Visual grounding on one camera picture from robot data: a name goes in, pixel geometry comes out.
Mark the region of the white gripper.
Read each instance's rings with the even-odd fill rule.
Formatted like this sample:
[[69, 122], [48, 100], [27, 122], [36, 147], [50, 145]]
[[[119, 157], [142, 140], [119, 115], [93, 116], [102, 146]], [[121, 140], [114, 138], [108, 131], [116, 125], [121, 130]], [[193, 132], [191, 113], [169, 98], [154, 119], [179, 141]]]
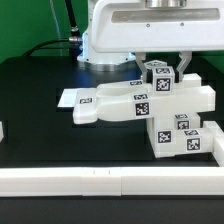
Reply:
[[191, 51], [224, 50], [224, 0], [99, 0], [92, 46], [98, 52], [135, 52], [144, 82], [146, 54], [137, 52], [180, 52], [179, 83]]

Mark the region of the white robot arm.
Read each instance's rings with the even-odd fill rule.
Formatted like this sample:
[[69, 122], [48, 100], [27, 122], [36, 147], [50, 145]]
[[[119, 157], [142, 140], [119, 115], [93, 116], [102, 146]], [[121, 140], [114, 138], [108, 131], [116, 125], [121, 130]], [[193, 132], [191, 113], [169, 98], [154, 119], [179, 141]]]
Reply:
[[182, 80], [193, 52], [224, 50], [224, 0], [88, 0], [88, 15], [79, 60], [96, 67], [178, 52]]

